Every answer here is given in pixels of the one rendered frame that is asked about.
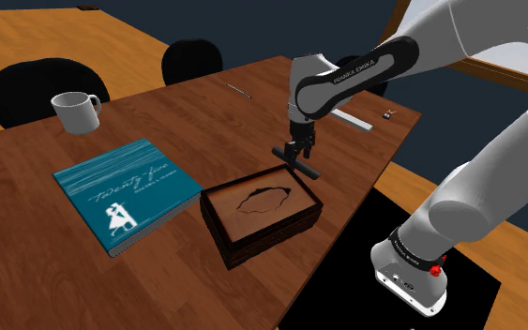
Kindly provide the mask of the dark wooden tissue box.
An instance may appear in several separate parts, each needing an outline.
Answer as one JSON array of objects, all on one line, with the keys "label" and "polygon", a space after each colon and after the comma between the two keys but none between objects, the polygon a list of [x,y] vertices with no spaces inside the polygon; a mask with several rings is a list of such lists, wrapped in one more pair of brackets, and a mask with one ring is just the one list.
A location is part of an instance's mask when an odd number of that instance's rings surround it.
[{"label": "dark wooden tissue box", "polygon": [[200,209],[231,270],[311,228],[324,204],[282,164],[201,192]]}]

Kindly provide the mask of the large black round chair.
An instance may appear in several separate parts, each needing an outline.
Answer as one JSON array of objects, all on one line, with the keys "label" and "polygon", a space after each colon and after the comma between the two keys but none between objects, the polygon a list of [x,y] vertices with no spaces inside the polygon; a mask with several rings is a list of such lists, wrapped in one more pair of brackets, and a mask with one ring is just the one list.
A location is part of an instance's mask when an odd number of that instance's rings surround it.
[{"label": "large black round chair", "polygon": [[90,67],[66,58],[43,58],[0,70],[0,126],[13,128],[56,115],[51,99],[85,92],[110,100],[109,91]]}]

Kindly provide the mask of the flat grey bar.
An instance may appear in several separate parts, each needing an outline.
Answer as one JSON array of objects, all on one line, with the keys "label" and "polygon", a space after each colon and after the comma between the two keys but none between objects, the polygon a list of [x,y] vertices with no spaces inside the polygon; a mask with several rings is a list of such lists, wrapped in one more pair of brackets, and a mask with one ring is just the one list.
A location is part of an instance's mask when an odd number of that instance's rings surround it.
[{"label": "flat grey bar", "polygon": [[335,109],[333,110],[331,113],[330,113],[331,116],[339,119],[340,121],[354,127],[354,128],[358,128],[362,131],[365,131],[365,132],[370,132],[373,128],[373,125],[365,122],[365,121],[362,121],[360,119],[358,119],[357,117],[349,114],[349,113],[346,113],[346,112],[343,112],[339,109]]}]

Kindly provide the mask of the wooden framed window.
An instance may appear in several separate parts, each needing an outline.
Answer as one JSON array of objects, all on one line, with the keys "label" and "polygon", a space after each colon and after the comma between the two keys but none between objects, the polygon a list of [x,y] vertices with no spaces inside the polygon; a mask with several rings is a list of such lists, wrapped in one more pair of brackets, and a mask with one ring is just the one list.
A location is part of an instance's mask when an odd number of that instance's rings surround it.
[{"label": "wooden framed window", "polygon": [[[384,32],[379,38],[380,43],[392,36],[398,30],[408,7],[411,5],[411,1],[412,0],[396,0]],[[473,75],[477,78],[499,83],[528,93],[528,73],[516,69],[492,64],[491,62],[475,59],[474,57],[463,59],[459,62],[450,64],[447,67]]]}]

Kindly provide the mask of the black robot stand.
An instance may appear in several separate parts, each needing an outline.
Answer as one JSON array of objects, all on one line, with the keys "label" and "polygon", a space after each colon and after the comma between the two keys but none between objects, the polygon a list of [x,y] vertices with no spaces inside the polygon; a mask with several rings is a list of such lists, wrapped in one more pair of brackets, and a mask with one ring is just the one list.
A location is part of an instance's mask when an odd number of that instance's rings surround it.
[{"label": "black robot stand", "polygon": [[279,323],[279,330],[484,330],[501,282],[456,249],[447,300],[424,317],[380,284],[370,249],[409,214],[372,189]]}]

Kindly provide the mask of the teal hardcover book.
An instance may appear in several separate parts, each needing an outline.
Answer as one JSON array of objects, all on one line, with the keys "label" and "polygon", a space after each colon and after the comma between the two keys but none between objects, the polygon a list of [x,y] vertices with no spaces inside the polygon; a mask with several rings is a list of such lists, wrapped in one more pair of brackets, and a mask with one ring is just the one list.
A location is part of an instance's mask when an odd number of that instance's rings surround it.
[{"label": "teal hardcover book", "polygon": [[146,139],[53,174],[115,257],[199,201],[203,188]]}]

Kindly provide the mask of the thin grey pen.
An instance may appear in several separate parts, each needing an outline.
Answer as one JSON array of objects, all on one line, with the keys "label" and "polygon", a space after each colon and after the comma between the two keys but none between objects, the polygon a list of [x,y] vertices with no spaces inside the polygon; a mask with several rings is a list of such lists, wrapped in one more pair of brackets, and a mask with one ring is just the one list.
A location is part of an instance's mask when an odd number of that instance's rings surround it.
[{"label": "thin grey pen", "polygon": [[240,89],[238,89],[237,87],[233,86],[233,85],[230,85],[228,83],[226,83],[226,86],[228,86],[229,88],[233,89],[235,92],[247,97],[247,98],[252,98],[252,96],[250,94],[248,94],[247,92],[244,92]]}]

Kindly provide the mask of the black cylindrical marker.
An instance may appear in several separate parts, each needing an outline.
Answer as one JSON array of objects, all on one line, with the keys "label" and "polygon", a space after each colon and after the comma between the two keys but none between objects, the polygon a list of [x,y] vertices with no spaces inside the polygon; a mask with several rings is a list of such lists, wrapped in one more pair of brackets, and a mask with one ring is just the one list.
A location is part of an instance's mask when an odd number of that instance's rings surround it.
[{"label": "black cylindrical marker", "polygon": [[277,146],[274,146],[271,152],[276,157],[283,160],[284,162],[286,162],[288,165],[292,166],[293,168],[299,170],[300,172],[302,172],[304,175],[306,175],[308,178],[312,180],[316,180],[321,176],[321,174],[318,171],[314,170],[306,163],[303,163],[302,161],[297,160],[297,159],[291,160],[290,158],[286,157],[284,154],[284,151]]}]

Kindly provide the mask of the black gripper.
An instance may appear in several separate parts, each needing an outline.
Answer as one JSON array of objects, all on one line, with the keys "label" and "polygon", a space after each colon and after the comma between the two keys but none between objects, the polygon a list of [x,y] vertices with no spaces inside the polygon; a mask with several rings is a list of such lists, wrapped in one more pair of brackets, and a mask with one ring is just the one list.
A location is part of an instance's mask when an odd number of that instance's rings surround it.
[{"label": "black gripper", "polygon": [[297,144],[300,143],[303,158],[309,159],[310,151],[315,144],[315,122],[297,123],[290,121],[292,142],[284,144],[284,156],[288,161],[295,161],[299,155]]}]

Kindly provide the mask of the white mug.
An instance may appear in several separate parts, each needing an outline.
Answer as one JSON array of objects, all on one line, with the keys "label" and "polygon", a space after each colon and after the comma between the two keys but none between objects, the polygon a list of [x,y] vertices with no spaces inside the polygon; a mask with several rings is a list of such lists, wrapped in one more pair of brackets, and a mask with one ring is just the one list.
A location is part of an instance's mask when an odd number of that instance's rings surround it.
[{"label": "white mug", "polygon": [[101,101],[96,95],[84,92],[66,92],[51,99],[51,104],[65,131],[83,135],[96,130],[99,125]]}]

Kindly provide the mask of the small black round chair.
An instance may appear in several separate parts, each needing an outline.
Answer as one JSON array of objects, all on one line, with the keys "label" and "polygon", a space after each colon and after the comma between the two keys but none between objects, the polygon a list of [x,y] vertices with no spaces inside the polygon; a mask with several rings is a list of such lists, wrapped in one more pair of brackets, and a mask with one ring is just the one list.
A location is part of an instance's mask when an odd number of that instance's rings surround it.
[{"label": "small black round chair", "polygon": [[162,79],[173,85],[223,70],[219,48],[203,39],[180,39],[170,45],[161,59]]}]

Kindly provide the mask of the brown wooden table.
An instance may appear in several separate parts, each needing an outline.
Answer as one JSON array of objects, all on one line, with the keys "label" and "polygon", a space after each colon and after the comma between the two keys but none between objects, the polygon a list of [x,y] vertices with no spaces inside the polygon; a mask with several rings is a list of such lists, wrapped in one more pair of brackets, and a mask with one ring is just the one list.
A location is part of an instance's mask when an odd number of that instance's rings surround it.
[{"label": "brown wooden table", "polygon": [[110,257],[53,174],[141,138],[206,188],[277,166],[290,66],[278,56],[105,103],[82,136],[55,118],[0,131],[0,330],[274,330],[418,112],[363,92],[344,111],[370,132],[318,121],[318,222],[233,270],[197,206]]}]

